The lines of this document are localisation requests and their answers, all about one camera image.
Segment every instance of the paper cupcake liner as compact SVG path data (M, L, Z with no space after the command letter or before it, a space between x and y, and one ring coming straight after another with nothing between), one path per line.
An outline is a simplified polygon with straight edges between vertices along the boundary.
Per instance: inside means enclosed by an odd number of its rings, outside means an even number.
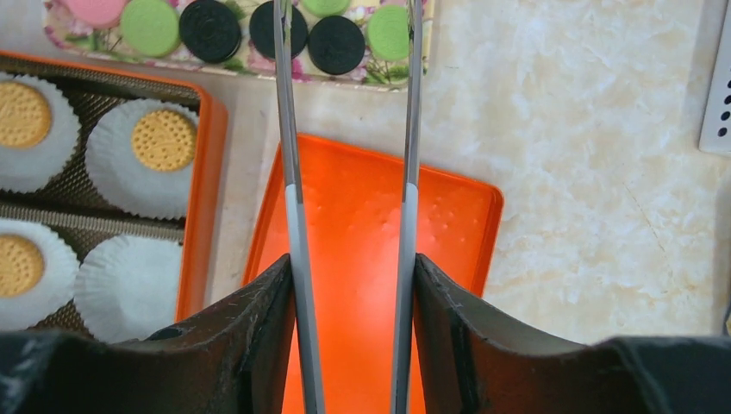
M41 224L0 219L0 235L28 239L43 256L43 276L37 285L19 296L0 298L0 330L26 329L73 298L78 260L56 233Z
M23 149L0 147L0 190L38 191L60 174L71 160L81 124L68 100L53 84L28 75L0 76L0 81L3 80L13 80L36 89L51 107L51 128L38 145Z
M180 218L188 210L193 162L173 172L142 165L132 150L137 122L155 110L173 110L198 127L198 116L174 103L140 99L123 103L104 115L86 144L86 172L110 204L139 216Z
M102 342L145 339L175 322L182 248L119 235L86 256L74 286L84 325Z

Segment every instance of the round biscuit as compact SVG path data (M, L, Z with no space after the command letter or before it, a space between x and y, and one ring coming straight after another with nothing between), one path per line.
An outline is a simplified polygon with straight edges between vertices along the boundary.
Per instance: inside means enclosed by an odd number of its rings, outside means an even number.
M14 298L41 281L44 271L41 251L19 235L0 235L0 298Z
M51 130L51 107L36 89L0 82L0 146L31 148Z
M134 126L132 150L147 168L161 173L177 171L195 158L196 126L173 110L155 110Z

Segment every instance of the cookie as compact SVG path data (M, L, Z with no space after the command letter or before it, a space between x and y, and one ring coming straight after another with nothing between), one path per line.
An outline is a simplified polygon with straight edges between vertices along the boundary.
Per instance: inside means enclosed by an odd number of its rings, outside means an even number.
M172 110L155 110L132 130L132 150L142 165L154 171L177 171L196 155L196 127Z
M241 46L236 14L216 0L196 0L180 15L180 39L188 50L207 63L221 63Z
M36 89L20 82L0 82L0 146L30 148L51 130L51 107Z
M366 39L357 24L342 16L320 20L309 32L309 58L321 71L342 75L358 67Z
M0 298L22 295L43 277L43 255L32 241L0 235Z
M253 46L262 56L274 60L274 2L262 3L251 15L249 34ZM290 30L292 59L295 59L307 45L307 22L302 13L292 7L292 28Z
M396 62L409 57L409 13L402 6L379 8L365 28L373 56Z
M178 12L166 0L132 0L122 12L120 28L128 45L152 58L180 45Z
M317 17L342 15L350 7L350 0L303 0L304 8Z

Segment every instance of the baking tray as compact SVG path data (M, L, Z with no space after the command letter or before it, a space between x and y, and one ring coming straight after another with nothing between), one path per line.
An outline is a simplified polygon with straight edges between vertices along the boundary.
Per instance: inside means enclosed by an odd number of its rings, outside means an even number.
M299 136L320 355L329 412L389 410L403 161ZM289 251L281 153L272 166L243 284ZM422 167L417 250L482 296L503 196L492 185ZM304 413L292 339L284 409ZM412 353L411 412L425 412Z
M193 0L166 0L182 13ZM93 29L77 21L68 11L62 0L43 0L43 24L48 39L58 48L70 53L101 60L118 60L146 66L182 69L191 72L208 72L226 75L254 76L274 79L274 61L257 53L248 33L249 16L264 0L225 0L240 18L243 40L239 52L220 65L209 65L194 57L185 46L164 59L153 59L139 55L122 39L118 28ZM432 22L436 0L422 0L424 4L424 73L428 68L429 49L432 37ZM386 4L406 5L406 0L353 0L345 17L356 22L365 29L368 18L375 10ZM308 27L317 23L317 17L311 15L301 5ZM342 76L330 76L318 70L309 59L305 49L292 61L293 78L302 83L325 83L349 85L358 88L378 91L398 91L405 89L409 76L408 59L401 62L386 62L375 59L370 49L366 49L365 58L352 72Z
M0 191L0 216L43 223L59 233L84 257L98 243L128 234L183 243L177 320L203 308L209 253L216 213L228 113L197 85L131 72L46 60L0 51L0 71L27 74L55 84L81 123L79 144L64 171L43 189L29 194ZM99 118L136 98L181 104L200 116L191 197L185 219L140 218L108 204L97 193L84 168L89 133ZM39 324L88 334L72 304Z

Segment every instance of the marble countertop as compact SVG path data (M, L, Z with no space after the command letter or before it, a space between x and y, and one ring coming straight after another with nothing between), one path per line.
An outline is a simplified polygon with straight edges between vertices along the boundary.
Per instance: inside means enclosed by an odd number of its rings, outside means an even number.
M440 0L422 159L506 204L484 298L580 342L720 332L731 160L697 150L726 1ZM0 5L0 48L65 60L40 3ZM213 299L240 283L278 142L275 85L187 78L231 114ZM403 151L405 94L295 85L300 130Z

